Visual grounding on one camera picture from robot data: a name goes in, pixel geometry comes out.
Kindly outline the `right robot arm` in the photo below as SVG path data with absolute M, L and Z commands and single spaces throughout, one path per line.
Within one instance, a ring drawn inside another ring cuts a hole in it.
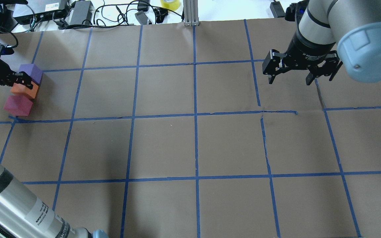
M 265 58 L 269 84 L 292 70 L 308 70 L 307 85 L 333 80 L 342 66 L 355 81 L 381 81 L 381 0 L 303 0 L 284 18 L 296 30 L 284 53 L 272 49 Z

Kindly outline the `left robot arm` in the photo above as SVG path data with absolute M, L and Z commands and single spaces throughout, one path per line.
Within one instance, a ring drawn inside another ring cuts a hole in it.
M 0 56 L 14 47 L 0 44 Z M 0 58 L 0 85 L 20 84 L 36 89 L 27 72 L 15 72 Z M 0 164 L 0 237 L 2 238 L 107 238 L 101 229 L 73 228 Z

